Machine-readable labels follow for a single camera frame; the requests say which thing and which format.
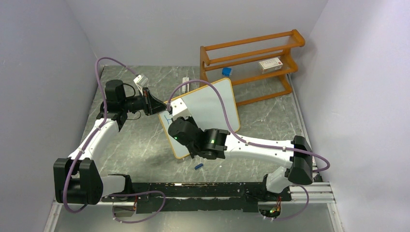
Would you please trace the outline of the yellow framed whiteboard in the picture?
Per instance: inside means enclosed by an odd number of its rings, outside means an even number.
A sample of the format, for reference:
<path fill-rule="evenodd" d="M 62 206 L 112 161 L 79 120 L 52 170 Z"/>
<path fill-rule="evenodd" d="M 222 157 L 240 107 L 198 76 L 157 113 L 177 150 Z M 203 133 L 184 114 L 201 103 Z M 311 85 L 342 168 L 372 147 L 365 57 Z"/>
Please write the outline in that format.
<path fill-rule="evenodd" d="M 223 100 L 231 128 L 234 131 L 238 131 L 240 129 L 240 122 L 231 80 L 223 78 L 213 82 L 212 85 L 217 89 Z M 172 101 L 176 101 L 177 104 L 183 101 L 194 121 L 202 130 L 213 128 L 228 130 L 220 100 L 210 86 L 203 86 L 179 97 L 175 97 Z M 168 134 L 168 128 L 172 123 L 172 115 L 165 110 L 159 114 L 159 119 L 174 157 L 182 159 L 189 156 L 188 149 Z"/>

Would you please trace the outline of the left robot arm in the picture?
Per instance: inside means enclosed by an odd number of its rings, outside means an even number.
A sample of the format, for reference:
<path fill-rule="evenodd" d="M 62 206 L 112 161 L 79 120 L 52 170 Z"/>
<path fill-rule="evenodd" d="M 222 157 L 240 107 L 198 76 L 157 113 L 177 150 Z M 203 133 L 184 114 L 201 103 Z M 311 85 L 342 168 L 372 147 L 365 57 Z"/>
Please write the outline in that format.
<path fill-rule="evenodd" d="M 115 194 L 127 201 L 134 194 L 129 175 L 110 174 L 101 177 L 98 159 L 107 145 L 120 132 L 129 113 L 144 112 L 150 116 L 165 111 L 166 104 L 144 87 L 134 96 L 126 96 L 125 83 L 111 80 L 105 85 L 105 101 L 101 104 L 92 131 L 67 158 L 53 165 L 55 196 L 58 203 L 95 205 L 101 198 Z"/>

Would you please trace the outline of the blue marker cap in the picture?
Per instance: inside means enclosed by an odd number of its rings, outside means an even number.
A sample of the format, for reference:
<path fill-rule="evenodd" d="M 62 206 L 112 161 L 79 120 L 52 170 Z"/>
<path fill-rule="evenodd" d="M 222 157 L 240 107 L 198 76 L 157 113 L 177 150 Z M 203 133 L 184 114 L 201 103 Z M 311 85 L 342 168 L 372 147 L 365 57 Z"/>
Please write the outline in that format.
<path fill-rule="evenodd" d="M 199 168 L 201 168 L 201 167 L 203 167 L 203 163 L 200 163 L 200 164 L 198 164 L 198 165 L 196 165 L 195 167 L 194 167 L 194 169 L 195 170 L 198 170 Z"/>

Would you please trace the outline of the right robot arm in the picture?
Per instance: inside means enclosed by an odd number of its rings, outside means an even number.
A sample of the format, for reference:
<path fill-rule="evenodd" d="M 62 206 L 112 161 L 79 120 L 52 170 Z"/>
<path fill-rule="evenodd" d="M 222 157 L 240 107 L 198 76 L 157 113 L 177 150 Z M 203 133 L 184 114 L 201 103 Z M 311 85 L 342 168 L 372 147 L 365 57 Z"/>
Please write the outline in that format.
<path fill-rule="evenodd" d="M 296 135 L 292 140 L 273 141 L 233 134 L 228 130 L 201 130 L 191 117 L 179 117 L 169 128 L 168 135 L 185 146 L 192 158 L 207 160 L 244 158 L 279 165 L 267 175 L 261 195 L 273 200 L 291 184 L 313 183 L 313 158 L 305 137 Z"/>

